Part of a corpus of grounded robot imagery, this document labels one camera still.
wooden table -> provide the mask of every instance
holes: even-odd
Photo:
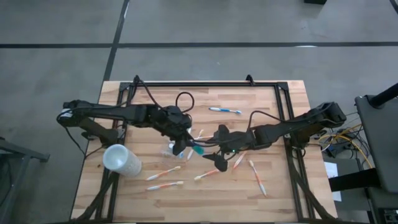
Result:
[[[115,105],[120,82],[104,82],[100,104]],[[290,97],[296,116],[308,111],[310,105],[303,81],[288,81]],[[195,97],[192,115],[192,135],[197,136],[204,129],[204,136],[213,135],[219,124],[225,124],[231,131],[243,131],[253,110],[263,110],[278,116],[275,92],[269,87],[150,87],[154,98],[162,106],[174,105],[175,97],[181,91],[189,91]],[[132,103],[152,103],[143,88],[138,88]],[[189,96],[183,95],[178,103],[181,108],[191,105]],[[222,107],[241,110],[242,115],[210,111],[208,108]],[[110,128],[112,121],[96,119],[96,122]],[[254,115],[252,126],[277,124],[267,116]],[[232,171],[218,173],[194,181],[197,175],[215,169],[212,161],[194,154],[187,162],[184,159],[162,155],[169,140],[151,129],[129,126],[126,147],[143,162],[142,172],[134,178],[121,177],[116,199],[114,222],[277,222],[297,221],[292,187],[286,162],[282,138],[268,149],[249,151],[240,166]],[[99,141],[90,142],[88,152],[100,146]],[[217,147],[207,148],[214,152]],[[319,147],[306,148],[304,157],[310,188],[326,210],[336,217],[326,170]],[[84,163],[78,186],[72,218],[78,217],[98,193],[103,173],[104,150],[92,154]],[[268,197],[265,198],[248,164],[251,159],[262,179]],[[157,180],[146,178],[175,166],[179,171]],[[145,189],[158,184],[183,180],[183,186],[146,192]],[[306,210],[303,194],[300,194],[303,210]],[[107,199],[104,205],[107,211]]]

gray floor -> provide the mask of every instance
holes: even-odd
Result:
[[[0,44],[111,43],[123,0],[0,0]],[[398,41],[388,0],[131,0],[120,42]],[[51,154],[32,162],[13,223],[68,219],[82,157],[56,123],[64,101],[98,100],[110,49],[0,49],[0,136]],[[119,49],[111,80],[305,80],[312,106],[396,83],[397,47]],[[73,130],[78,142],[86,142]],[[354,219],[352,214],[339,215]]]

plastic cup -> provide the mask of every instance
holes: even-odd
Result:
[[[128,148],[114,144],[105,150],[104,166],[126,177],[134,177],[141,171],[142,162]]]

